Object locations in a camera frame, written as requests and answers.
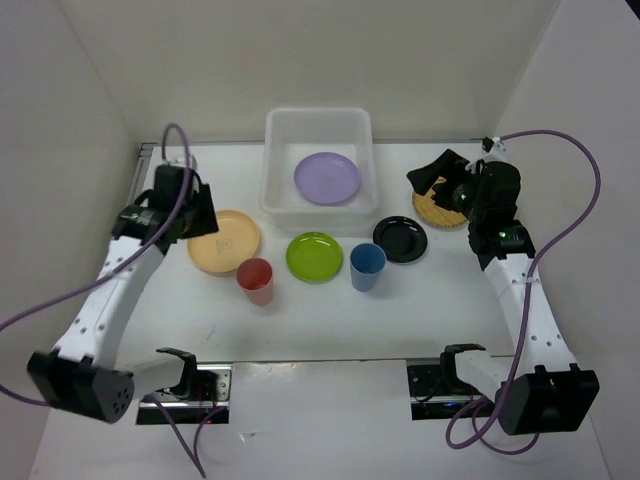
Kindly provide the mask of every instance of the black plate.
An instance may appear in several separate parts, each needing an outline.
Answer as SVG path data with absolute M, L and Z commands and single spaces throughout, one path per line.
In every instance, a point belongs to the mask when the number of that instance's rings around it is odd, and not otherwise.
M 390 262 L 409 263 L 424 255 L 428 240 L 415 220 L 387 217 L 373 230 L 373 243 L 382 247 Z

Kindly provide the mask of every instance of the tan plate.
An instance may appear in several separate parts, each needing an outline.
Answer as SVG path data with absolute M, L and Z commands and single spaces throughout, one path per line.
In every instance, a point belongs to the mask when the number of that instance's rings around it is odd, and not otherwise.
M 444 182 L 444 178 L 440 177 L 436 181 L 438 183 Z M 436 228 L 452 229 L 462 227 L 467 223 L 467 219 L 461 213 L 450 212 L 444 208 L 440 208 L 433 203 L 433 188 L 430 188 L 426 195 L 418 195 L 413 192 L 411 197 L 411 203 L 418 216 L 424 220 L 428 225 Z
M 237 210 L 220 210 L 218 233 L 190 238 L 187 250 L 196 267 L 209 273 L 232 272 L 260 245 L 260 229 L 253 219 Z

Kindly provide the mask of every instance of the translucent plastic container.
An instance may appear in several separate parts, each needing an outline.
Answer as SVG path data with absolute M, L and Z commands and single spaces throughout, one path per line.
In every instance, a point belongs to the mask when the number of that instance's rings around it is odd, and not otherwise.
M 305 157 L 335 152 L 358 167 L 360 187 L 339 205 L 317 205 L 296 188 L 293 174 Z M 371 119 L 361 108 L 276 108 L 267 116 L 260 208 L 286 231 L 367 235 L 380 197 Z

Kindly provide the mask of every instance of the plastic cup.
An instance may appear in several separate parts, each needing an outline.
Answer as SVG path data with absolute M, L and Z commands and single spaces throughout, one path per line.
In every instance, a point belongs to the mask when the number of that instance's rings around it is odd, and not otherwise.
M 350 261 L 353 288 L 360 292 L 368 292 L 382 273 L 387 256 L 378 245 L 361 243 L 351 250 Z
M 263 258 L 250 258 L 240 264 L 236 280 L 254 305 L 264 306 L 273 300 L 273 269 Z

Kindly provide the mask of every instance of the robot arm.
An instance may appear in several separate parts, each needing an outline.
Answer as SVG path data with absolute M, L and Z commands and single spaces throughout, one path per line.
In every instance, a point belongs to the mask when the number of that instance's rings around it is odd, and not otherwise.
M 528 276 L 535 249 L 514 219 L 520 174 L 506 162 L 499 138 L 483 141 L 483 155 L 470 163 L 447 150 L 434 163 L 407 175 L 424 195 L 434 187 L 436 205 L 469 220 L 469 244 L 500 300 L 514 346 L 520 335 L 525 285 L 531 282 L 529 325 L 517 377 L 498 420 L 510 435 L 575 431 L 599 390 L 593 371 L 582 371 L 564 342 L 537 269 Z M 441 364 L 451 383 L 470 384 L 497 402 L 509 369 L 475 344 L 449 345 Z
M 183 176 L 188 195 L 178 215 L 153 245 L 124 269 L 117 268 L 139 251 L 169 217 Z M 131 402 L 161 388 L 187 395 L 196 374 L 195 356 L 171 348 L 157 350 L 157 359 L 127 371 L 115 370 L 118 347 L 145 285 L 171 244 L 179 239 L 218 231 L 208 185 L 194 170 L 163 164 L 154 186 L 118 216 L 107 257 L 98 278 L 113 277 L 91 291 L 67 332 L 50 353 L 36 352 L 27 371 L 53 407 L 115 423 Z

